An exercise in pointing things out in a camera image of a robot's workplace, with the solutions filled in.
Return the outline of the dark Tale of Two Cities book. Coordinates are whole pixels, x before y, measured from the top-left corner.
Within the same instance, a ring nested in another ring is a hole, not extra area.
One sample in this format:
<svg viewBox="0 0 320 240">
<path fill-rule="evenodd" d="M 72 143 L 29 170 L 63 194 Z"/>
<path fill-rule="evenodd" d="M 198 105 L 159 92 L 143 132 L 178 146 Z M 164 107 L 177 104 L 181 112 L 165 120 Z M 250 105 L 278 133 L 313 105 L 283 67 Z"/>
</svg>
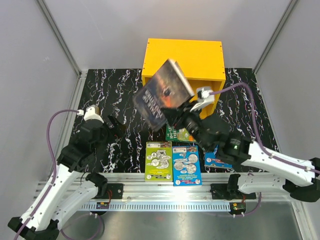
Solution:
<svg viewBox="0 0 320 240">
<path fill-rule="evenodd" d="M 162 108 L 178 108 L 195 93 L 177 61 L 167 59 L 133 97 L 133 104 L 153 131 L 166 124 Z"/>
</svg>

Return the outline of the lime green 65-Storey Treehouse book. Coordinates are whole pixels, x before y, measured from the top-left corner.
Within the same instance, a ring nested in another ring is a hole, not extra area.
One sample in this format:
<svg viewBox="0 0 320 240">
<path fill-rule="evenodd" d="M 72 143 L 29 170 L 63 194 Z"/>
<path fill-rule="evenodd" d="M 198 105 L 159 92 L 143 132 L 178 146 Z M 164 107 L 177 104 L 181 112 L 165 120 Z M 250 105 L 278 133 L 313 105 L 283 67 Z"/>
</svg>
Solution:
<svg viewBox="0 0 320 240">
<path fill-rule="evenodd" d="M 144 180 L 146 182 L 173 181 L 171 141 L 146 143 Z"/>
</svg>

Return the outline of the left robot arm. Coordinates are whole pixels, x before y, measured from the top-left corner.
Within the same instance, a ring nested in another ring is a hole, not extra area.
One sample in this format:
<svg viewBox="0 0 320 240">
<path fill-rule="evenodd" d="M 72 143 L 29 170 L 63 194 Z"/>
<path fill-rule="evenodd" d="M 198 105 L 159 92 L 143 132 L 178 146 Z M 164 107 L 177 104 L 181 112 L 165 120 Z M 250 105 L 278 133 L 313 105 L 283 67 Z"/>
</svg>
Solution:
<svg viewBox="0 0 320 240">
<path fill-rule="evenodd" d="M 51 156 L 53 172 L 33 204 L 22 216 L 10 219 L 8 227 L 15 232 L 15 239 L 55 240 L 66 221 L 85 202 L 112 194 L 107 178 L 92 172 L 73 194 L 62 199 L 70 185 L 94 159 L 97 148 L 115 142 L 126 131 L 126 126 L 112 115 L 108 116 L 112 124 L 109 127 L 94 107 L 74 110 L 73 113 L 83 118 L 80 130 L 58 157 Z"/>
</svg>

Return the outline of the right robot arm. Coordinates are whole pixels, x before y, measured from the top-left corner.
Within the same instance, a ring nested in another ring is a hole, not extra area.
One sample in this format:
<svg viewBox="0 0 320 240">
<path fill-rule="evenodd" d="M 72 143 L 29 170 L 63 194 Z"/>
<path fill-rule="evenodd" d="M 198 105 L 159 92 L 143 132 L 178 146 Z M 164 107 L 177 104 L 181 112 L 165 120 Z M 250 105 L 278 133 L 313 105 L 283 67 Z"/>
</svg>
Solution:
<svg viewBox="0 0 320 240">
<path fill-rule="evenodd" d="M 269 175 L 245 176 L 239 173 L 229 177 L 228 198 L 237 199 L 254 192 L 287 192 L 295 200 L 314 203 L 320 199 L 320 159 L 298 159 L 265 148 L 261 141 L 251 140 L 240 133 L 219 130 L 222 120 L 208 116 L 200 118 L 193 104 L 177 108 L 162 108 L 167 123 L 176 130 L 186 129 L 205 152 L 233 167 L 249 166 L 263 169 Z"/>
</svg>

